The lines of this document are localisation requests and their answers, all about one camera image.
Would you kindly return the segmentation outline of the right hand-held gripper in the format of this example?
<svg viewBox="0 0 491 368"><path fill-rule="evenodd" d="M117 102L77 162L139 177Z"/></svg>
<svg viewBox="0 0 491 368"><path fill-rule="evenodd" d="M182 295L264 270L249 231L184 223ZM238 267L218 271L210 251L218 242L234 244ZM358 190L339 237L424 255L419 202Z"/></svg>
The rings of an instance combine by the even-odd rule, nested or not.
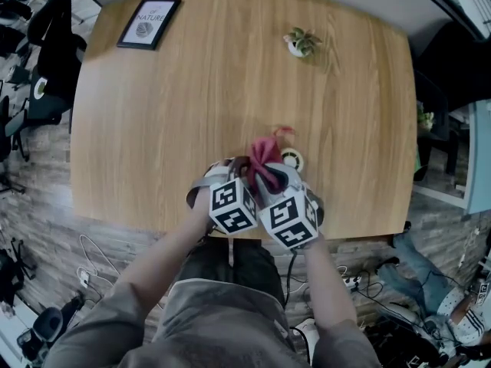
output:
<svg viewBox="0 0 491 368"><path fill-rule="evenodd" d="M267 233L289 250L315 240L323 222L321 200L302 184L298 171L284 163L269 163L273 182L255 175L256 191L264 207L259 217Z"/></svg>

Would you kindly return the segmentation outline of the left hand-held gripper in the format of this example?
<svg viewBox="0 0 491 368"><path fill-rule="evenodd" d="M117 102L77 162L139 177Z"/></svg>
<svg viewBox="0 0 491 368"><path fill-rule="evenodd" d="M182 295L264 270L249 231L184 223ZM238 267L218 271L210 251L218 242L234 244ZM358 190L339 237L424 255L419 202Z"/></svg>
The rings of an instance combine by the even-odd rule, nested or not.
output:
<svg viewBox="0 0 491 368"><path fill-rule="evenodd" d="M222 159L213 163L203 178L191 185L186 196L188 206L194 206L201 188L208 188L209 217L215 228L225 235L236 235L256 228L258 206L242 181L248 170L249 157Z"/></svg>

